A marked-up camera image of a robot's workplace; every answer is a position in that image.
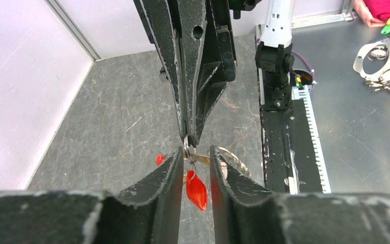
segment white wall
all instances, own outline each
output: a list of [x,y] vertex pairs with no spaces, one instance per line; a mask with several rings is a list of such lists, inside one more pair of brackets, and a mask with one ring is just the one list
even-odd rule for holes
[[[154,50],[133,0],[59,0],[101,58]],[[294,17],[339,11],[343,0],[296,0]],[[268,0],[233,20],[234,35],[254,31],[265,22]]]
[[27,186],[91,65],[44,1],[0,0],[0,190]]

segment red key tag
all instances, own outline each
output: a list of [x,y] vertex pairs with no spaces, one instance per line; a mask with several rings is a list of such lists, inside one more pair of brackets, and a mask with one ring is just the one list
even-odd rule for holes
[[161,165],[165,160],[165,156],[164,155],[158,155],[156,156],[156,165],[159,166]]
[[187,172],[186,177],[186,194],[189,200],[200,210],[205,211],[207,208],[207,189],[200,178],[193,170]]

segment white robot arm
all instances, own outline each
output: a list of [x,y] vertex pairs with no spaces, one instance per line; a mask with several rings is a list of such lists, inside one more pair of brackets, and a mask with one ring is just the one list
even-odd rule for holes
[[292,15],[295,0],[270,0],[268,3],[267,19],[260,38],[265,46],[285,48],[292,40]]

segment ruler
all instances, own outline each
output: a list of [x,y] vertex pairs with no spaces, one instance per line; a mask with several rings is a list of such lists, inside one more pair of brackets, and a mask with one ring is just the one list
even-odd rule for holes
[[320,145],[319,133],[316,126],[316,119],[313,112],[312,101],[310,100],[310,87],[304,85],[304,90],[297,87],[292,88],[292,100],[303,100],[306,109],[307,120],[309,121],[309,130],[312,137],[313,148],[316,157],[316,164],[319,170],[319,178],[322,185],[322,192],[331,193],[330,181],[328,179],[327,168],[323,158],[322,147]]

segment key ring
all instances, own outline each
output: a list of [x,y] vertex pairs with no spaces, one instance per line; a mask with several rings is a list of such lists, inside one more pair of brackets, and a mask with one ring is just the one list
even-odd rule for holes
[[194,170],[193,176],[190,179],[190,180],[193,180],[195,178],[195,175],[197,174],[197,168],[195,166],[195,162],[197,161],[197,159],[196,159],[196,153],[193,156],[192,156],[192,154],[190,154],[189,139],[187,136],[185,136],[184,140],[183,140],[183,153],[191,165],[191,170]]

